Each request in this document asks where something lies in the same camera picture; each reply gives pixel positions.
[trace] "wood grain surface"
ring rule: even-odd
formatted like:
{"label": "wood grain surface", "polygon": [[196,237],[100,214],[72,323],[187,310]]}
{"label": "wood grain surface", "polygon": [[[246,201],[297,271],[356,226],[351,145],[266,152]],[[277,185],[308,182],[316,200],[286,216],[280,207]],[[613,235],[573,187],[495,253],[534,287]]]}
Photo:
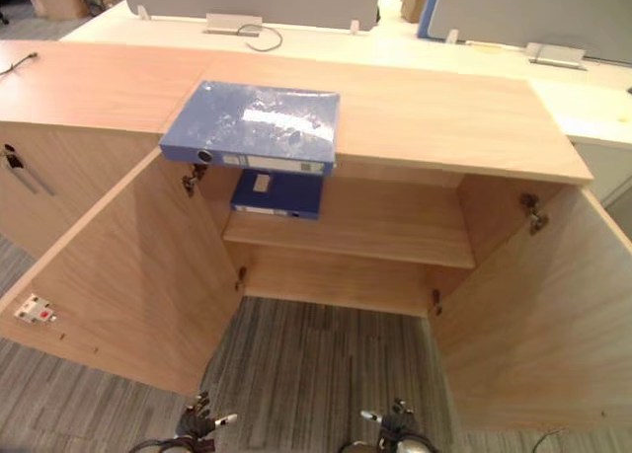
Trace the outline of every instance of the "wood grain surface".
{"label": "wood grain surface", "polygon": [[212,52],[146,46],[5,40],[0,121],[157,132],[182,105]]}
{"label": "wood grain surface", "polygon": [[240,246],[249,254],[247,295],[404,315],[427,314],[430,297],[417,264]]}
{"label": "wood grain surface", "polygon": [[632,244],[587,190],[543,210],[431,316],[465,428],[632,419]]}
{"label": "wood grain surface", "polygon": [[[0,299],[0,334],[129,379],[192,394],[241,293],[186,166],[156,148]],[[58,320],[13,316],[31,293]]]}
{"label": "wood grain surface", "polygon": [[[528,219],[520,202],[524,194],[536,195],[541,207],[562,187],[549,182],[466,175],[457,194],[476,264],[481,264],[524,225]],[[449,296],[470,273],[463,268],[426,267],[429,287],[438,290],[442,298]]]}
{"label": "wood grain surface", "polygon": [[0,148],[13,146],[54,191],[0,164],[0,233],[38,258],[156,147],[157,134],[0,122]]}
{"label": "wood grain surface", "polygon": [[7,41],[0,120],[165,132],[200,79],[337,91],[337,152],[572,184],[592,176],[523,81],[238,52]]}
{"label": "wood grain surface", "polygon": [[447,189],[456,189],[463,174],[444,170],[423,169],[383,162],[367,163],[355,160],[347,155],[336,158],[335,177],[376,180],[379,182],[401,182],[406,184],[434,185]]}
{"label": "wood grain surface", "polygon": [[317,221],[234,211],[226,241],[365,256],[390,261],[473,267],[453,189],[325,180]]}
{"label": "wood grain surface", "polygon": [[214,52],[206,80],[336,91],[342,156],[582,184],[592,176],[525,81]]}

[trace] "wooden cabinet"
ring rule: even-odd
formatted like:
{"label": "wooden cabinet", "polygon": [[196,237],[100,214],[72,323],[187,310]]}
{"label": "wooden cabinet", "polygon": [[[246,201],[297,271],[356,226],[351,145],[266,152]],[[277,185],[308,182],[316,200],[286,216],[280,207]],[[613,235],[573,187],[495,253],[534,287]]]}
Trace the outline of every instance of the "wooden cabinet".
{"label": "wooden cabinet", "polygon": [[[153,150],[0,299],[2,336],[163,389],[192,394],[241,286],[186,166]],[[13,316],[31,294],[49,325]]]}
{"label": "wooden cabinet", "polygon": [[[466,427],[629,422],[632,246],[528,87],[223,52],[198,77],[341,92],[320,219],[231,212],[236,169],[188,197],[154,148],[0,299],[2,336],[191,394],[244,293],[427,316]],[[32,293],[55,322],[13,316]]]}
{"label": "wooden cabinet", "polygon": [[[0,152],[7,154],[0,165],[0,233],[40,257],[157,140],[157,134],[0,123]],[[11,170],[8,154],[24,168]]]}

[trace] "office desk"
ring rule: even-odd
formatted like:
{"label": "office desk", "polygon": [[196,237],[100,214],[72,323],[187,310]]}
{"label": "office desk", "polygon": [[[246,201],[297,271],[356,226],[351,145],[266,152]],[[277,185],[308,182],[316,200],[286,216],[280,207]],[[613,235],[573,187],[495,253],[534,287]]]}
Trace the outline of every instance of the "office desk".
{"label": "office desk", "polygon": [[[57,193],[0,171],[0,232],[38,257],[3,337],[191,394],[244,294],[386,311],[429,318],[467,427],[629,421],[632,244],[528,83],[69,42],[0,60],[33,49],[0,80],[0,130]],[[156,141],[202,79],[341,93],[318,221],[231,212],[239,169],[187,196]],[[32,293],[54,323],[14,317]]]}
{"label": "office desk", "polygon": [[[380,0],[382,21],[369,33],[278,26],[283,46],[275,56],[344,63],[453,71],[526,79],[562,131],[591,166],[591,190],[607,206],[632,184],[632,68],[586,62],[588,71],[532,65],[513,47],[445,45],[419,40],[417,26],[399,14],[400,0]],[[202,34],[204,20],[140,21],[126,4],[75,30],[63,40],[170,46],[256,53],[245,38]],[[277,38],[264,34],[260,46]]]}

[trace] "blue panel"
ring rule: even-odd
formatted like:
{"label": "blue panel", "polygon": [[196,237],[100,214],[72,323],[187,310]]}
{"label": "blue panel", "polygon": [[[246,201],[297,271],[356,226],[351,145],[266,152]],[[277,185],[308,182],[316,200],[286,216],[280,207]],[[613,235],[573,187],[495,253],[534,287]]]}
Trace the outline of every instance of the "blue panel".
{"label": "blue panel", "polygon": [[[257,175],[270,176],[267,191],[255,191]],[[230,205],[280,210],[286,216],[318,219],[323,178],[312,175],[244,170]]]}
{"label": "blue panel", "polygon": [[[328,174],[339,106],[333,92],[204,81],[160,146],[169,160],[291,172],[301,166],[283,162],[314,162],[322,165],[307,173]],[[279,159],[280,167],[262,157]]]}
{"label": "blue panel", "polygon": [[430,36],[429,28],[433,21],[433,12],[435,11],[437,0],[426,0],[426,5],[422,11],[422,17],[419,21],[419,28],[417,29],[417,37],[419,38],[434,38]]}

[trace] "cabinet shelf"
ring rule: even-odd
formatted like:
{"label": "cabinet shelf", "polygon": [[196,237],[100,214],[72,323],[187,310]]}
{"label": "cabinet shelf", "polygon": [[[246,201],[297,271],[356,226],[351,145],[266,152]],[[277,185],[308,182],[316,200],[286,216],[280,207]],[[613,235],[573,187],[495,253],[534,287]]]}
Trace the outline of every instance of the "cabinet shelf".
{"label": "cabinet shelf", "polygon": [[426,316],[429,291],[418,264],[239,245],[249,255],[246,294]]}
{"label": "cabinet shelf", "polygon": [[425,185],[329,178],[317,221],[233,211],[223,238],[390,261],[474,267],[455,190]]}

